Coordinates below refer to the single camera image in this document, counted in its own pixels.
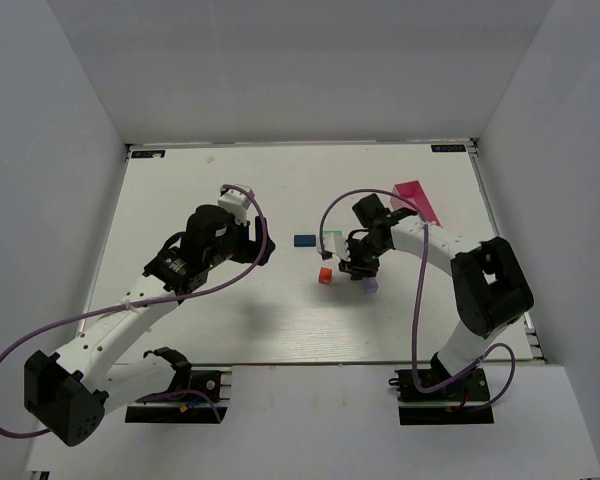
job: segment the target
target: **blue block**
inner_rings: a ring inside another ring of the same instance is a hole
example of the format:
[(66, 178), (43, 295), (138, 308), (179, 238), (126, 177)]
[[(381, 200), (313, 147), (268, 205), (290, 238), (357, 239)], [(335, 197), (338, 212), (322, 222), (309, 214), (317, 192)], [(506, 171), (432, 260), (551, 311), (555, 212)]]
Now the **blue block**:
[(315, 235), (294, 235), (293, 236), (294, 247), (315, 247), (316, 236)]

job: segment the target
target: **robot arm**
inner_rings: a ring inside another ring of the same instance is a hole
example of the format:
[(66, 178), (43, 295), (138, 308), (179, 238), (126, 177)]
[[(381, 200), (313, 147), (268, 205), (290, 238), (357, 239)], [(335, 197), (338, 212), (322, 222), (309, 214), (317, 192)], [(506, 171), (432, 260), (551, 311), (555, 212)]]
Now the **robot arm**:
[[(352, 279), (375, 277), (379, 257), (389, 250), (422, 256), (424, 228), (413, 210), (391, 212), (374, 194), (356, 203), (353, 211), (366, 235), (349, 235), (347, 240), (334, 236), (325, 242), (323, 253), (336, 253), (340, 271)], [(438, 379), (445, 380), (482, 357), (496, 337), (533, 306), (533, 295), (511, 246), (500, 237), (477, 242), (429, 225), (427, 261), (452, 277), (460, 316), (431, 360)]]
[[(221, 191), (218, 206), (198, 207), (185, 232), (167, 240), (122, 297), (128, 308), (101, 317), (91, 328), (52, 355), (34, 353), (25, 363), (25, 407), (69, 446), (83, 442), (104, 415), (144, 395), (186, 388), (191, 364), (169, 348), (146, 352), (131, 365), (114, 365), (137, 339), (178, 306), (176, 297), (195, 291), (208, 273), (226, 260), (252, 263), (262, 247), (262, 223), (256, 217), (256, 241), (249, 240), (248, 198)], [(275, 249), (269, 238), (259, 265)], [(131, 307), (147, 299), (146, 305)]]

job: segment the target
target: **cable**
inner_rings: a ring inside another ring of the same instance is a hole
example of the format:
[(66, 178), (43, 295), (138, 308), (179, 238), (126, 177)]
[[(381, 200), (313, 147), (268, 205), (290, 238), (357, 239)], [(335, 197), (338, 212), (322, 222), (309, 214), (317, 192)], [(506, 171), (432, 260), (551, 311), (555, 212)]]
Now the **cable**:
[[(267, 222), (262, 213), (262, 210), (260, 209), (260, 205), (258, 205), (258, 202), (255, 199), (255, 196), (252, 193), (248, 192), (247, 190), (243, 189), (242, 187), (238, 187), (236, 185), (223, 185), (222, 188), (237, 190), (238, 192), (245, 195), (249, 199), (249, 201), (251, 201), (251, 203), (253, 204), (253, 206), (256, 209), (256, 212), (258, 213), (258, 215), (260, 216), (260, 218), (262, 220), (262, 246), (260, 247), (260, 251), (258, 252), (258, 255), (256, 256), (256, 259), (253, 261), (253, 263), (251, 265), (249, 265), (243, 272), (241, 272), (238, 275), (236, 275), (235, 277), (233, 277), (231, 280), (228, 280), (220, 285), (209, 288), (207, 290), (201, 290), (198, 292), (192, 292), (192, 293), (187, 293), (184, 295), (177, 295), (175, 297), (168, 297), (168, 298), (147, 298), (147, 299), (139, 300), (136, 302), (131, 302), (129, 304), (131, 307), (142, 308), (142, 307), (146, 307), (148, 305), (155, 305), (158, 303), (181, 302), (183, 300), (188, 300), (190, 298), (202, 297), (205, 295), (209, 295), (211, 293), (219, 292), (220, 290), (230, 287), (231, 285), (238, 282), (239, 280), (242, 280), (254, 268), (256, 268), (256, 266), (260, 263), (260, 260), (262, 260), (262, 257), (264, 256), (266, 246), (267, 246), (267, 240), (269, 238), (269, 230), (267, 228)], [(70, 323), (78, 322), (85, 318), (91, 318), (91, 317), (97, 317), (97, 316), (101, 316), (101, 315), (105, 315), (105, 314), (117, 313), (117, 312), (121, 312), (126, 309), (127, 309), (127, 306), (124, 304), (112, 305), (110, 307), (101, 308), (99, 310), (94, 310), (92, 312), (86, 312), (86, 313), (80, 313), (78, 315), (73, 315), (71, 317), (65, 318), (64, 320), (59, 320), (57, 322), (50, 323), (49, 325), (45, 325), (44, 327), (40, 327), (30, 333), (27, 333), (24, 337), (16, 340), (13, 344), (8, 346), (5, 349), (5, 351), (0, 354), (0, 364), (4, 361), (5, 358), (7, 358), (11, 354), (11, 352), (13, 352), (20, 345), (31, 340), (34, 337), (37, 337), (38, 335), (48, 332), (49, 330), (53, 330), (54, 328), (62, 327), (64, 325), (69, 325)], [(0, 426), (0, 435), (2, 435), (4, 437), (8, 437), (8, 438), (17, 438), (17, 439), (34, 438), (34, 437), (39, 437), (40, 435), (44, 435), (45, 433), (48, 433), (48, 432), (49, 432), (49, 429), (38, 430), (36, 432), (17, 433), (17, 432), (11, 432), (9, 430), (6, 430)]]
[(218, 412), (218, 409), (215, 406), (215, 404), (213, 403), (213, 401), (209, 397), (207, 397), (204, 393), (202, 393), (198, 390), (178, 390), (177, 392), (156, 393), (154, 395), (147, 395), (145, 397), (139, 398), (137, 401), (138, 402), (157, 402), (159, 400), (164, 400), (165, 398), (168, 399), (170, 396), (173, 396), (173, 395), (189, 395), (189, 394), (198, 395), (198, 398), (202, 398), (205, 402), (207, 402), (209, 404), (209, 406), (211, 407), (211, 410), (213, 410), (213, 414), (216, 416), (216, 420), (218, 420), (218, 423), (222, 423), (222, 417), (220, 417), (220, 412)]
[[(480, 364), (482, 359), (484, 359), (489, 353), (491, 353), (491, 351), (493, 351), (493, 349), (496, 348), (497, 346), (502, 346), (504, 348), (507, 348), (509, 350), (512, 358), (514, 359), (511, 363), (512, 374), (510, 375), (511, 380), (513, 380), (513, 373), (515, 372), (515, 356), (513, 354), (513, 350), (511, 350), (511, 348), (508, 345), (505, 345), (504, 343), (497, 343), (497, 344), (491, 345), (491, 347), (489, 347), (487, 349), (487, 351), (484, 353), (484, 355), (482, 357), (474, 360), (468, 366), (466, 366), (464, 369), (462, 369), (460, 372), (456, 373), (455, 375), (449, 377), (448, 379), (446, 379), (432, 387), (423, 387), (422, 386), (422, 384), (420, 383), (420, 377), (418, 377), (418, 323), (420, 322), (420, 306), (422, 304), (422, 292), (424, 290), (424, 274), (427, 269), (427, 259), (429, 258), (429, 224), (427, 223), (427, 218), (426, 218), (425, 214), (414, 202), (412, 202), (408, 198), (404, 198), (401, 195), (398, 195), (397, 193), (389, 192), (387, 190), (380, 190), (377, 188), (359, 188), (356, 190), (351, 190), (350, 192), (343, 193), (342, 195), (337, 197), (333, 202), (331, 202), (331, 204), (327, 207), (324, 214), (322, 215), (322, 218), (320, 219), (320, 229), (319, 229), (320, 239), (319, 240), (320, 240), (320, 251), (321, 252), (325, 252), (324, 223), (327, 220), (327, 215), (333, 209), (333, 207), (335, 207), (336, 204), (338, 204), (342, 199), (347, 198), (350, 195), (355, 195), (358, 193), (376, 193), (376, 194), (388, 195), (390, 197), (396, 198), (396, 199), (406, 203), (413, 210), (415, 210), (423, 222), (424, 241), (423, 241), (423, 247), (422, 247), (422, 257), (421, 257), (421, 262), (420, 262), (420, 273), (418, 274), (418, 287), (416, 289), (416, 300), (415, 300), (415, 305), (413, 307), (413, 322), (411, 324), (411, 375), (413, 377), (413, 385), (416, 387), (416, 390), (418, 390), (420, 393), (433, 393), (433, 392), (437, 392), (438, 390), (441, 390), (444, 387), (460, 380), (461, 378), (464, 378), (466, 375), (471, 373)], [(503, 391), (501, 391), (500, 394), (498, 394), (498, 396), (496, 396), (495, 401), (499, 400), (502, 397), (502, 395), (504, 394), (506, 389), (509, 388), (510, 383), (511, 382), (508, 382), (507, 385), (505, 385), (505, 388), (503, 389)]]

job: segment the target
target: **wall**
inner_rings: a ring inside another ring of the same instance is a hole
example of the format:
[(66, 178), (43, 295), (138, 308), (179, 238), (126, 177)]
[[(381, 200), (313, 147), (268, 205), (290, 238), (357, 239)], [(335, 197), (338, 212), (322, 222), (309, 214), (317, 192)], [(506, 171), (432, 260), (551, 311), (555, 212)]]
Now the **wall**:
[(556, 0), (480, 154), (544, 352), (565, 365), (600, 460), (600, 2)]
[[(0, 0), (0, 352), (80, 311), (124, 167), (124, 146), (43, 0)], [(30, 431), (22, 368), (70, 329), (0, 368), (0, 423)], [(26, 440), (0, 437), (0, 480), (19, 479)]]
[(552, 0), (49, 0), (125, 142), (482, 133)]

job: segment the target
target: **purple cable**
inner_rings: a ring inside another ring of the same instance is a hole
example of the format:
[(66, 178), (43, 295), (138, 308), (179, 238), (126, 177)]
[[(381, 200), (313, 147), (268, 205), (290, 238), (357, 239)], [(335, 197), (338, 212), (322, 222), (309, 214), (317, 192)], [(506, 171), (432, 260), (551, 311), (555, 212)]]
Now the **purple cable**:
[(157, 402), (158, 400), (163, 400), (165, 398), (169, 398), (174, 395), (189, 395), (189, 394), (198, 395), (205, 402), (207, 402), (209, 404), (209, 406), (211, 407), (211, 410), (213, 410), (213, 414), (216, 416), (216, 420), (218, 420), (218, 423), (222, 423), (222, 418), (220, 417), (220, 412), (218, 412), (218, 409), (214, 405), (213, 401), (209, 397), (207, 397), (204, 393), (200, 392), (199, 390), (189, 390), (188, 389), (188, 390), (178, 390), (176, 392), (156, 393), (154, 395), (147, 395), (145, 397), (139, 398), (138, 402)]
[(327, 207), (327, 210), (322, 215), (322, 219), (320, 219), (320, 231), (319, 231), (320, 250), (322, 252), (325, 251), (325, 248), (324, 248), (324, 223), (327, 220), (327, 215), (329, 214), (331, 209), (333, 209), (333, 207), (335, 207), (336, 204), (340, 202), (340, 200), (348, 197), (349, 195), (355, 195), (358, 193), (379, 193), (381, 195), (388, 195), (390, 197), (396, 198), (396, 199), (406, 203), (413, 210), (415, 210), (423, 222), (424, 242), (423, 242), (423, 247), (422, 247), (422, 257), (421, 257), (422, 260), (420, 262), (420, 273), (418, 275), (418, 287), (416, 289), (416, 300), (415, 300), (415, 305), (413, 307), (413, 322), (411, 324), (411, 375), (413, 377), (413, 384), (416, 387), (416, 390), (418, 390), (420, 393), (426, 394), (426, 393), (437, 392), (438, 390), (443, 389), (444, 387), (460, 380), (461, 378), (463, 378), (466, 375), (468, 375), (469, 373), (471, 373), (480, 364), (480, 361), (482, 359), (484, 359), (489, 353), (491, 353), (491, 351), (493, 351), (494, 348), (496, 348), (498, 346), (502, 346), (509, 351), (509, 353), (511, 355), (511, 359), (512, 359), (511, 375), (510, 375), (509, 381), (507, 382), (505, 387), (502, 389), (502, 391), (493, 400), (490, 401), (491, 403), (488, 402), (488, 404), (481, 405), (480, 407), (476, 407), (476, 408), (485, 408), (486, 406), (492, 405), (497, 400), (499, 400), (502, 397), (502, 395), (504, 395), (506, 390), (509, 388), (509, 385), (511, 384), (511, 380), (513, 380), (513, 373), (515, 372), (515, 356), (513, 354), (513, 350), (511, 350), (511, 348), (508, 345), (505, 345), (504, 343), (497, 343), (497, 344), (491, 345), (491, 347), (489, 347), (487, 349), (487, 351), (484, 353), (484, 355), (482, 357), (480, 357), (477, 360), (474, 360), (467, 367), (462, 369), (460, 372), (458, 372), (455, 375), (449, 377), (448, 379), (438, 383), (437, 385), (434, 385), (432, 387), (423, 387), (422, 384), (420, 383), (420, 377), (418, 377), (418, 323), (420, 322), (420, 305), (422, 304), (422, 292), (424, 290), (424, 274), (427, 269), (427, 259), (429, 258), (429, 225), (427, 223), (427, 219), (426, 219), (424, 213), (415, 203), (413, 203), (408, 198), (404, 198), (396, 193), (389, 192), (387, 190), (379, 190), (377, 188), (359, 188), (356, 190), (351, 190), (350, 192), (343, 193), (338, 198), (336, 198), (333, 202), (331, 202), (331, 204)]
[[(245, 269), (242, 273), (236, 275), (231, 280), (228, 280), (228, 281), (226, 281), (226, 282), (224, 282), (224, 283), (222, 283), (222, 284), (220, 284), (218, 286), (215, 286), (213, 288), (209, 288), (207, 290), (202, 290), (202, 291), (199, 291), (199, 292), (188, 293), (188, 294), (184, 294), (184, 295), (177, 295), (175, 297), (169, 297), (169, 298), (147, 298), (145, 300), (139, 300), (137, 302), (131, 302), (129, 304), (131, 307), (142, 308), (142, 307), (146, 307), (148, 305), (155, 305), (155, 304), (158, 304), (158, 303), (179, 302), (179, 301), (182, 301), (182, 300), (188, 300), (190, 298), (202, 297), (204, 295), (209, 295), (211, 293), (218, 292), (218, 291), (223, 290), (223, 289), (225, 289), (227, 287), (230, 287), (231, 285), (233, 285), (234, 283), (238, 282), (239, 280), (242, 280), (254, 268), (256, 268), (256, 266), (260, 263), (260, 260), (264, 256), (264, 252), (265, 252), (266, 245), (267, 245), (267, 240), (269, 238), (269, 231), (268, 231), (268, 228), (267, 228), (267, 222), (265, 220), (264, 215), (262, 214), (262, 210), (260, 209), (260, 205), (258, 205), (258, 202), (256, 201), (256, 199), (255, 199), (255, 197), (254, 197), (253, 194), (249, 193), (248, 191), (244, 190), (241, 187), (238, 187), (238, 186), (235, 186), (235, 185), (223, 185), (222, 188), (227, 188), (227, 189), (231, 189), (231, 190), (237, 190), (238, 192), (242, 193), (243, 195), (246, 195), (246, 197), (251, 201), (251, 203), (253, 204), (253, 206), (256, 209), (256, 212), (258, 212), (258, 215), (262, 219), (262, 246), (260, 247), (260, 251), (258, 252), (258, 255), (256, 256), (256, 259), (253, 261), (253, 263), (251, 265), (249, 265), (249, 267), (247, 269)], [(40, 327), (37, 330), (34, 330), (33, 332), (27, 333), (24, 337), (20, 338), (19, 340), (16, 340), (13, 344), (11, 344), (10, 346), (8, 346), (5, 349), (5, 351), (0, 354), (0, 364), (4, 361), (5, 358), (7, 358), (7, 356), (9, 356), (11, 354), (11, 352), (13, 352), (20, 345), (22, 345), (23, 343), (31, 340), (34, 337), (37, 337), (38, 335), (41, 335), (41, 334), (43, 334), (45, 332), (48, 332), (49, 330), (53, 330), (54, 328), (58, 328), (58, 327), (62, 327), (64, 325), (68, 325), (70, 323), (78, 322), (78, 321), (83, 320), (85, 318), (90, 318), (90, 317), (96, 317), (96, 316), (105, 315), (105, 314), (111, 314), (111, 313), (121, 312), (121, 311), (126, 310), (126, 309), (127, 309), (127, 306), (124, 305), (124, 304), (121, 304), (121, 305), (112, 305), (110, 307), (101, 308), (99, 310), (94, 310), (93, 312), (86, 312), (86, 313), (81, 313), (79, 315), (73, 315), (71, 317), (65, 318), (64, 320), (59, 320), (57, 322), (50, 323), (49, 325), (45, 325), (44, 327)], [(2, 435), (4, 437), (8, 437), (8, 438), (17, 438), (17, 439), (34, 438), (34, 437), (38, 437), (40, 435), (44, 435), (45, 433), (48, 433), (48, 432), (49, 432), (48, 429), (44, 429), (44, 430), (38, 430), (37, 432), (16, 433), (16, 432), (11, 432), (9, 430), (6, 430), (6, 429), (4, 429), (4, 428), (2, 428), (0, 426), (0, 435)]]

